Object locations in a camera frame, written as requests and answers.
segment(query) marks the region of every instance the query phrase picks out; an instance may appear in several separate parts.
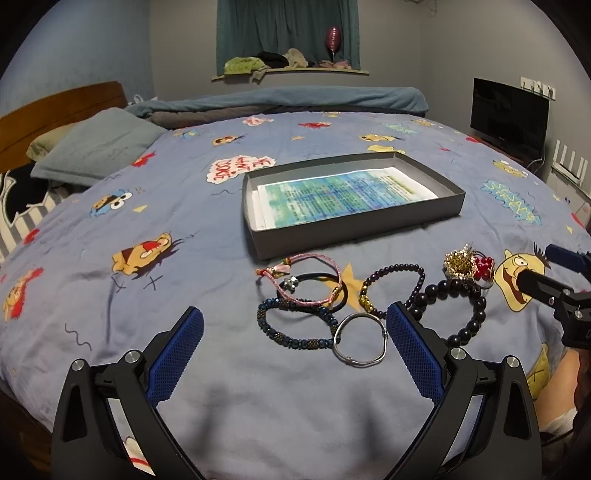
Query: pillowcase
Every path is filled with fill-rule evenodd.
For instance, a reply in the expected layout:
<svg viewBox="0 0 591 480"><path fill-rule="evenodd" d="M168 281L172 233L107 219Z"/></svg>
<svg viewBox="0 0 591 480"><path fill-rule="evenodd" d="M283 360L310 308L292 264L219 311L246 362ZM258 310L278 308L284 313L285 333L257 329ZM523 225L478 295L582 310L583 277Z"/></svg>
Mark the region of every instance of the pillowcase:
<svg viewBox="0 0 591 480"><path fill-rule="evenodd" d="M74 128L80 122L74 122L73 124L62 125L61 127L54 128L39 135L35 140L29 144L27 148L27 157L33 161L39 161L50 151L57 143L64 138L72 128Z"/></svg>
<svg viewBox="0 0 591 480"><path fill-rule="evenodd" d="M47 180L32 179L33 165L0 174L0 264L19 243L33 241L37 224L68 195Z"/></svg>
<svg viewBox="0 0 591 480"><path fill-rule="evenodd" d="M121 108L103 110L77 124L31 177L90 187L131 165L166 131Z"/></svg>

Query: blue gripper pad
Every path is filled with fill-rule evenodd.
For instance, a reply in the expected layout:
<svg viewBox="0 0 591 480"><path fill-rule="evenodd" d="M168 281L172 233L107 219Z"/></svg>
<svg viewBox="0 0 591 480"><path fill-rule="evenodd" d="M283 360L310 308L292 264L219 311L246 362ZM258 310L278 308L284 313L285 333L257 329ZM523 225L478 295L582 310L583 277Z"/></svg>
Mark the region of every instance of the blue gripper pad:
<svg viewBox="0 0 591 480"><path fill-rule="evenodd" d="M552 263L562 265L573 272L585 273L587 271L588 265L583 255L571 252L557 245L548 245L544 254Z"/></svg>
<svg viewBox="0 0 591 480"><path fill-rule="evenodd" d="M146 396L154 408L173 394L178 379L203 337L203 329L203 315L193 309L152 365Z"/></svg>
<svg viewBox="0 0 591 480"><path fill-rule="evenodd" d="M386 329L421 396L430 398L438 405L444 391L441 366L394 303L386 313Z"/></svg>

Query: screw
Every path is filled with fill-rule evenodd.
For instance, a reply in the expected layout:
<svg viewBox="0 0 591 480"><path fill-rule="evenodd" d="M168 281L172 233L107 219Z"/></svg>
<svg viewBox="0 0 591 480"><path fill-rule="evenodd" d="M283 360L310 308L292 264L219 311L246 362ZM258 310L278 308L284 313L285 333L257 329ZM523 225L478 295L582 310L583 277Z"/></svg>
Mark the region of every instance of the screw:
<svg viewBox="0 0 591 480"><path fill-rule="evenodd" d="M508 356L507 365L509 365L511 368L517 368L519 366L519 360L517 360L514 356Z"/></svg>
<svg viewBox="0 0 591 480"><path fill-rule="evenodd" d="M452 351L450 352L450 354L456 360L464 360L466 358L466 352L463 349L458 348L458 347L452 348Z"/></svg>
<svg viewBox="0 0 591 480"><path fill-rule="evenodd" d="M139 360L140 353L137 350L132 350L125 354L125 361L129 364L134 364Z"/></svg>
<svg viewBox="0 0 591 480"><path fill-rule="evenodd" d="M84 360L82 360L81 358L79 358L78 360L74 360L74 362L72 363L72 370L74 372L77 372L78 370L82 370L85 363L86 362Z"/></svg>

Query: silver bracelet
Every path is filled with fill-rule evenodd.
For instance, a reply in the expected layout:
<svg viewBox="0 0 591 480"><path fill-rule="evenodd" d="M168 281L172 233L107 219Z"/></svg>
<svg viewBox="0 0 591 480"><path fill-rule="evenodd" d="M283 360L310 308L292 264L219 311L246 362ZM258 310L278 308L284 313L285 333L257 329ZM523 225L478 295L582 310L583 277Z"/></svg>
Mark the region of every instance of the silver bracelet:
<svg viewBox="0 0 591 480"><path fill-rule="evenodd" d="M384 337L384 347L382 348L382 353L379 356L377 356L376 358L374 358L373 360L370 360L369 362L360 362L360 361L355 360L354 358L351 358L349 356L344 356L339 351L339 348L338 348L337 343L336 343L336 338L338 338L340 336L341 330L344 328L344 326L347 325L351 320L356 319L356 318L368 318L368 319L372 319L374 322L378 323L379 326L382 329L382 337ZM357 313L352 313L351 315L345 317L345 319L337 327L337 329L335 331L335 335L333 337L333 340L335 340L333 342L333 352L335 353L336 358L338 358L343 363L345 363L347 365L350 365L351 367L355 367L355 368L367 368L367 367L372 367L374 365L377 365L386 356L386 346L388 344L388 332L386 330L386 327L382 323L382 321L379 318L377 318L376 316L371 315L369 313L365 313L365 312L357 312Z"/></svg>

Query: window sill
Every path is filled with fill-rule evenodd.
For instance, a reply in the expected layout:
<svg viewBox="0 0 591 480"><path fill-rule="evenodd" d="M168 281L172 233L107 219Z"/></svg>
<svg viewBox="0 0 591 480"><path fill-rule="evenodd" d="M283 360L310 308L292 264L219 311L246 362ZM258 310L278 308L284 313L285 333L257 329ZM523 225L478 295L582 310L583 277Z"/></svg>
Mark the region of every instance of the window sill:
<svg viewBox="0 0 591 480"><path fill-rule="evenodd" d="M367 70L344 70L344 69L325 69L322 67L308 67L305 69L269 69L265 73L265 75L269 75L270 73L294 73L294 72L332 72L332 73L350 73L350 74L357 74L357 75L369 75ZM228 77L242 77L242 76L250 76L250 73L244 73L239 75L228 75ZM217 75L212 77L212 82L215 80L222 80L226 76L225 75Z"/></svg>

